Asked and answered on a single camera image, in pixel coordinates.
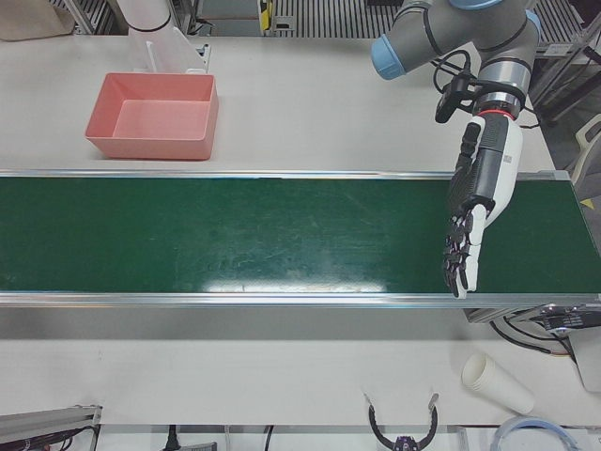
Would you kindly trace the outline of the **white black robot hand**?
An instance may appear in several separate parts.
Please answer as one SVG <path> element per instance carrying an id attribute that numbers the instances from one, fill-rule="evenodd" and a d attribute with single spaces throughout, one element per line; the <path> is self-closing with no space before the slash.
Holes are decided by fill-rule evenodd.
<path id="1" fill-rule="evenodd" d="M 484 232 L 511 201 L 522 147 L 521 128 L 499 110 L 472 117 L 462 136 L 443 260 L 445 283 L 457 299 L 477 289 Z"/>

